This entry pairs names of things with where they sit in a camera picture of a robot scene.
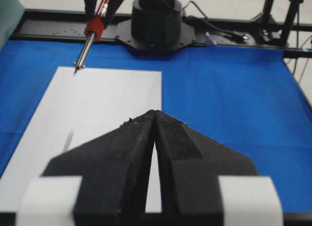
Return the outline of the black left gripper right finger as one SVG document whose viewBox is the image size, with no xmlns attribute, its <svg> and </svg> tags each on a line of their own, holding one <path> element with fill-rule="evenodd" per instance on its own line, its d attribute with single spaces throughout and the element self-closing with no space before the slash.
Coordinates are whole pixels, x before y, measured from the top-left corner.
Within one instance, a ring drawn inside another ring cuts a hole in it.
<svg viewBox="0 0 312 226">
<path fill-rule="evenodd" d="M 223 212 L 219 175 L 257 176 L 250 158 L 155 113 L 156 149 L 165 214 L 219 215 Z"/>
</svg>

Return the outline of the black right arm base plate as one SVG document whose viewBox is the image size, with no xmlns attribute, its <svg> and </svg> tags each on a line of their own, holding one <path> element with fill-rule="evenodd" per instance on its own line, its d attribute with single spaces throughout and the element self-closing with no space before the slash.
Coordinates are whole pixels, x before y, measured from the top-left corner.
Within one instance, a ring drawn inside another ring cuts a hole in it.
<svg viewBox="0 0 312 226">
<path fill-rule="evenodd" d="M 134 56 L 165 57 L 174 55 L 195 41 L 195 30 L 180 24 L 133 25 L 132 20 L 117 25 L 116 40 Z"/>
</svg>

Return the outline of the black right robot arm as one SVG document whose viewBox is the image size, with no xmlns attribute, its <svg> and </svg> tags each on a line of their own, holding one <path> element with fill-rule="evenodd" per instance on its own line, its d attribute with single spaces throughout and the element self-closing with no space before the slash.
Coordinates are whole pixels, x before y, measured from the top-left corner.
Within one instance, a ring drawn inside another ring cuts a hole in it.
<svg viewBox="0 0 312 226">
<path fill-rule="evenodd" d="M 124 0 L 84 0 L 87 25 L 84 35 L 94 34 L 94 42 L 112 21 Z M 131 18 L 131 35 L 157 47 L 177 42 L 181 28 L 181 3 L 177 0 L 134 0 Z"/>
</svg>

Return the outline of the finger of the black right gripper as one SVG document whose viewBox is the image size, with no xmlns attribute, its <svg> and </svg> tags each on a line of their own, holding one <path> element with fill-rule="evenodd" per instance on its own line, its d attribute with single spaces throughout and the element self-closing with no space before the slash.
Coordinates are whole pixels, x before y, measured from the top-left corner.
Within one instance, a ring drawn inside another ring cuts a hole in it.
<svg viewBox="0 0 312 226">
<path fill-rule="evenodd" d="M 95 15 L 97 0 L 84 0 L 86 19 L 92 19 Z"/>
<path fill-rule="evenodd" d="M 104 28 L 108 26 L 123 2 L 124 0 L 109 0 L 106 14 L 103 17 Z"/>
</svg>

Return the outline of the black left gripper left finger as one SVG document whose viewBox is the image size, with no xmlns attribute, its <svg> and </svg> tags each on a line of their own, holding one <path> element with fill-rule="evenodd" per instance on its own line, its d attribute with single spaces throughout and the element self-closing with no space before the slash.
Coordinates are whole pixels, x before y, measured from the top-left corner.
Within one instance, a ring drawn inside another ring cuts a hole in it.
<svg viewBox="0 0 312 226">
<path fill-rule="evenodd" d="M 82 176 L 76 214 L 143 212 L 154 147 L 155 111 L 62 153 L 43 176 Z"/>
</svg>

